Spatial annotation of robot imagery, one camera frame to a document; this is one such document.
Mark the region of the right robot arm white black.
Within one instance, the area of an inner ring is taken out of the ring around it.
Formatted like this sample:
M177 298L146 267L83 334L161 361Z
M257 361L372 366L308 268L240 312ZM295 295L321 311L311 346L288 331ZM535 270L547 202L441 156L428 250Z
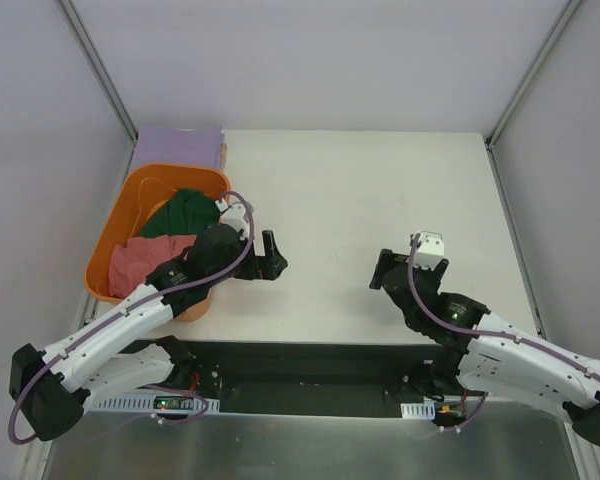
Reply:
M470 297L441 291L448 265L442 250L409 256L383 249L369 284L388 295L410 330L441 346L432 387L526 404L600 447L600 360L529 335Z

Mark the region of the dark green t shirt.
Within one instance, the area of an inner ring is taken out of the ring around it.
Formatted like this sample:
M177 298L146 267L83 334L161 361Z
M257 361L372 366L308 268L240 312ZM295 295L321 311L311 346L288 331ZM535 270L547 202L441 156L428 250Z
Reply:
M216 224L219 218L220 211L212 198L199 190L179 189L149 217L137 236L198 235Z

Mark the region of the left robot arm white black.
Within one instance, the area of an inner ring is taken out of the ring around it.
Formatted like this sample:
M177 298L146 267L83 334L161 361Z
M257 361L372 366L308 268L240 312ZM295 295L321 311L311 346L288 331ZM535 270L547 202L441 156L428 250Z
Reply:
M194 395L194 356L174 336L134 354L121 352L206 300L227 279L276 280L288 262L272 231L262 237L264 253L257 255L251 235L214 224L104 316L42 350L19 348L11 360L9 440L24 445L56 439L101 401L135 388Z

